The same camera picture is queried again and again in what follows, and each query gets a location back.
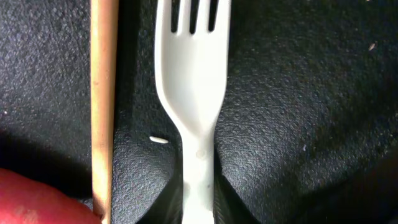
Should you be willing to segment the orange carrot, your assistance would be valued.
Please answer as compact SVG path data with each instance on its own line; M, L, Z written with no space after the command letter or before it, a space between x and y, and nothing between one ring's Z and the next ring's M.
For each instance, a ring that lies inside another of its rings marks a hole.
M84 204L61 191L1 169L1 224L98 224Z

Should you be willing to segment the wooden chopstick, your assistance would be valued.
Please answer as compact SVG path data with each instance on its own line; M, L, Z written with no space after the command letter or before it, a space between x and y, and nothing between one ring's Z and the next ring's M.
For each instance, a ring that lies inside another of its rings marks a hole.
M110 224L119 1L91 0L90 6L93 212Z

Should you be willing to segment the white plastic fork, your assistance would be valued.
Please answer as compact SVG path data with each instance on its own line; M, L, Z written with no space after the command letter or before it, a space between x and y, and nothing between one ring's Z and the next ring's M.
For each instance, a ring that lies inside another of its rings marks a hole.
M231 0L219 0L209 30L210 1L200 0L190 33L190 0L159 0L154 65L158 97L182 138L182 224L214 224L214 132L226 91Z

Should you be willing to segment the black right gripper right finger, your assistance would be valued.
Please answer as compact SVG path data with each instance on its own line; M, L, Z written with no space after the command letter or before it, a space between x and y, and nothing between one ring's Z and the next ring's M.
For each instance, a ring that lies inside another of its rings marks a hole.
M215 176L213 213L216 224L259 224L223 175Z

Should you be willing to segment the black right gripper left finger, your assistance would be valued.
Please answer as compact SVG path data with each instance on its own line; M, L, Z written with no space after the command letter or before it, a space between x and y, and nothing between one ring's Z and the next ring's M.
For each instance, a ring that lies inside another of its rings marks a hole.
M181 224L183 180L175 174L137 224Z

